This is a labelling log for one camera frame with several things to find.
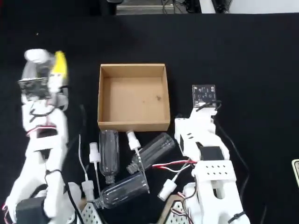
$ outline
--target yellow part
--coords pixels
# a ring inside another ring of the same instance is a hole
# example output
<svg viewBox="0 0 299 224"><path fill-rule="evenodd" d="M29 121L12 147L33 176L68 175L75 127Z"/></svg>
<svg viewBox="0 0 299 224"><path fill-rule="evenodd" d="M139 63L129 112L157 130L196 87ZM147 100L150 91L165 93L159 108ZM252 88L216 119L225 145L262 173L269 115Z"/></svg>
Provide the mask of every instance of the yellow part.
<svg viewBox="0 0 299 224"><path fill-rule="evenodd" d="M62 51L55 52L55 65L51 71L52 74L61 74L63 79L67 78L67 65L64 53Z"/></svg>

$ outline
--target brown box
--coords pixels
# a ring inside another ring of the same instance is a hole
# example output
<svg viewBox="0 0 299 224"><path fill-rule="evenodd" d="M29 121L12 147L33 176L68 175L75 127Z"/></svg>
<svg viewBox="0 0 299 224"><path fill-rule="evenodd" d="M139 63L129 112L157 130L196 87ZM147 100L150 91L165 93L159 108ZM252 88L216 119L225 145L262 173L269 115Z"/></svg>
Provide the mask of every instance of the brown box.
<svg viewBox="0 0 299 224"><path fill-rule="evenodd" d="M98 125L101 130L166 131L170 123L164 64L102 64Z"/></svg>

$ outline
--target electrical wire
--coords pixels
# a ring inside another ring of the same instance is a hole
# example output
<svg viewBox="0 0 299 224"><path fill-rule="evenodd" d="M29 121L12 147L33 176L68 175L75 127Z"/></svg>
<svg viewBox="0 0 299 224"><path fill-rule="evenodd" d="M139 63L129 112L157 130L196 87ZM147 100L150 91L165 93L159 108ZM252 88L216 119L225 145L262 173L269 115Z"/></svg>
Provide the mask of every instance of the electrical wire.
<svg viewBox="0 0 299 224"><path fill-rule="evenodd" d="M163 4L163 0L161 0L161 5L162 5L162 12L163 14L168 14L166 9L165 9L165 6L168 4L170 0L167 0L164 4Z"/></svg>
<svg viewBox="0 0 299 224"><path fill-rule="evenodd" d="M220 100L213 100L211 102L205 103L202 106L199 106L196 110L196 112L200 111L201 109L208 107L208 106L212 106L214 104L219 104L218 107L216 107L216 110L218 110L221 107L221 101Z"/></svg>
<svg viewBox="0 0 299 224"><path fill-rule="evenodd" d="M221 127L221 125L219 124L219 122L214 119L214 123L216 124L216 126L218 127L219 131L221 132L221 134L230 142L230 144L232 145L235 153L237 154L239 160L241 161L241 163L243 164L243 166L245 167L246 169L246 172L247 172L247 176L243 182L243 184L241 185L241 188L240 188L240 200L241 200L241 203L243 203L243 195L244 195L244 191L245 191L245 188L246 188L246 185L248 183L248 180L249 180L249 177L250 177L250 171L249 171L249 167L247 166L245 160L242 158L241 154L239 153L239 150L237 149L237 147L235 146L233 140L228 136L228 134L226 134L226 132L224 131L224 129Z"/></svg>
<svg viewBox="0 0 299 224"><path fill-rule="evenodd" d="M170 168L168 168L168 167L156 167L156 168L159 168L159 169L167 169L167 170L169 170L169 171L171 171L171 172L173 172L173 173L180 173L180 172L182 172L184 169L187 169L188 167L190 167L190 165L188 165L188 166L186 166L186 167L184 167L184 168L182 168L182 169L179 169L179 170L173 170L173 169L170 169Z"/></svg>
<svg viewBox="0 0 299 224"><path fill-rule="evenodd" d="M81 134L79 134L78 156L79 156L80 165L84 171L85 180L87 181L88 180L87 172L86 172L86 169L83 165L82 158L81 158Z"/></svg>
<svg viewBox="0 0 299 224"><path fill-rule="evenodd" d="M172 0L172 5L173 5L173 14L175 14L176 13L175 0Z"/></svg>
<svg viewBox="0 0 299 224"><path fill-rule="evenodd" d="M67 183L67 182L64 181L64 177L63 177L63 175L62 175L61 170L59 170L59 169L54 169L54 170L52 170L52 171L46 173L46 175L45 175L45 181L46 181L46 183L47 183L46 176L49 175L49 174L51 174L51 173L54 173L54 172L59 172L59 173L60 173L61 178L62 178L62 181L64 182L64 185L65 185L66 192L67 192L67 194L68 194L68 196L69 196L70 202L71 202L72 206L74 207L74 210L75 210L75 212L76 212L76 214L77 214L77 216L78 216L80 222L81 222L81 223L84 223L83 218L82 218L82 216L81 216L81 213L80 213L80 211L79 211L79 209L78 209L76 203L74 202L73 197L71 196L71 190L70 190L69 183Z"/></svg>
<svg viewBox="0 0 299 224"><path fill-rule="evenodd" d="M180 171L173 177L173 179L172 179L173 182L175 182L175 181L177 180L178 175L183 171L183 169L187 166L187 164L188 164L188 163L185 163L185 164L182 166L181 170L180 170Z"/></svg>
<svg viewBox="0 0 299 224"><path fill-rule="evenodd" d="M101 190L100 190L100 182L99 182L99 174L98 174L98 164L96 162L94 163L94 170L95 170L95 176L97 178L97 185L98 185L98 191L99 191L99 196L100 196Z"/></svg>
<svg viewBox="0 0 299 224"><path fill-rule="evenodd" d="M176 209L174 209L174 208L171 208L170 211L171 211L173 214L177 215L177 216L187 216L187 214L185 214L185 213L183 213L183 212L180 212L180 211L178 211L178 210L176 210Z"/></svg>
<svg viewBox="0 0 299 224"><path fill-rule="evenodd" d="M173 162L168 162L168 163L159 163L159 164L154 164L152 167L160 167L160 166L168 166L168 165L173 165L173 164L181 164L181 163L196 163L195 161L192 160L179 160L179 161L173 161Z"/></svg>
<svg viewBox="0 0 299 224"><path fill-rule="evenodd" d="M183 11L177 6L177 1L173 0L173 12L175 12L175 7L180 11L181 14L183 14Z"/></svg>
<svg viewBox="0 0 299 224"><path fill-rule="evenodd" d="M33 119L32 119L32 120L34 120L34 118L47 117L47 116L49 116L50 114L52 114L53 111L57 108L57 104L58 104L58 96L55 95L55 97L56 97L56 99L55 99L55 104L53 105L53 108L52 108L49 112L47 112L47 113L43 113L43 114L36 114L36 113L33 113L33 112L35 111L35 109L32 109L32 107L33 107L33 105L36 103L36 102L34 102L34 103L32 104L32 106L31 106L31 108L30 108L30 111L29 111L29 114L33 116Z"/></svg>
<svg viewBox="0 0 299 224"><path fill-rule="evenodd" d="M191 217L189 216L189 213L186 210L185 203L186 203L187 199L192 198L196 194L196 192L197 192L197 181L196 181L196 177L194 177L194 179L195 179L195 189L194 189L194 192L190 196L183 198L183 202L182 202L182 204L183 204L183 210L184 210L185 214L187 214L187 217L188 217L189 221L192 224L194 224L194 222L192 221Z"/></svg>

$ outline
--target metal perforated plate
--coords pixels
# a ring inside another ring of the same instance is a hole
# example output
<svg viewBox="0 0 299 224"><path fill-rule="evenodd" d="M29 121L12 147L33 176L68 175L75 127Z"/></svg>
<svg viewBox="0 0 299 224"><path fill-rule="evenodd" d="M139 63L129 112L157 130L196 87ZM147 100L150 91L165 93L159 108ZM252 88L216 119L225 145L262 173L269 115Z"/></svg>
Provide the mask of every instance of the metal perforated plate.
<svg viewBox="0 0 299 224"><path fill-rule="evenodd" d="M176 201L172 208L184 213L183 204L181 201ZM188 224L188 218L186 216L178 216L170 211L165 224Z"/></svg>
<svg viewBox="0 0 299 224"><path fill-rule="evenodd" d="M81 212L84 224L103 224L97 210L92 203L87 203Z"/></svg>

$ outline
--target white plastic bracket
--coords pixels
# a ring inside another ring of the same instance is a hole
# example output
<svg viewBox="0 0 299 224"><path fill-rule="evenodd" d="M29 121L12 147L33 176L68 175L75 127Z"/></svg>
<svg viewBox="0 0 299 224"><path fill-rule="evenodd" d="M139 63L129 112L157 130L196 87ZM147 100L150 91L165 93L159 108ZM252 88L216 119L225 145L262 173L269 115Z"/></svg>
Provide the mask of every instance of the white plastic bracket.
<svg viewBox="0 0 299 224"><path fill-rule="evenodd" d="M199 161L192 175L196 177L202 213L198 223L227 224L235 214L243 212L231 161ZM250 224L250 221L244 214L233 224Z"/></svg>

